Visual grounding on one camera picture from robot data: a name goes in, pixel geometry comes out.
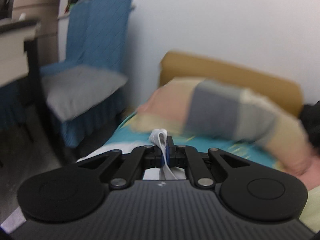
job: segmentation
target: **gray pillow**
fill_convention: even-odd
[[[120,73],[79,65],[42,78],[47,105],[61,122],[72,120],[124,86]]]

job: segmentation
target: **white fabric strap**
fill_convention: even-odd
[[[150,134],[149,141],[157,145],[162,152],[162,156],[164,159],[164,165],[160,169],[159,177],[161,180],[165,179],[178,179],[173,172],[170,170],[167,157],[166,157],[166,146],[167,146],[167,130],[165,129],[154,129]]]

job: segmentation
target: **floor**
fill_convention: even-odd
[[[24,180],[60,167],[33,106],[27,109],[27,116],[33,143],[22,127],[0,132],[0,160],[3,163],[0,167],[0,224],[18,207],[16,194]],[[101,147],[115,128],[116,124],[112,122],[84,140],[79,147],[81,156]]]

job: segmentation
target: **desk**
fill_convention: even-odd
[[[0,22],[0,87],[28,75],[24,41],[34,39],[37,22]]]

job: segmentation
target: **chair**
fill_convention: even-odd
[[[41,67],[42,81],[79,65],[121,73],[130,7],[131,0],[81,0],[76,3],[69,16],[66,60]],[[118,89],[75,118],[61,121],[52,111],[51,118],[65,146],[75,148],[86,135],[123,110],[124,100]]]
[[[0,24],[0,131],[8,130],[13,125],[22,126],[31,142],[33,137],[26,125],[18,80],[28,74],[23,42],[34,37],[36,24],[34,19],[6,19]]]

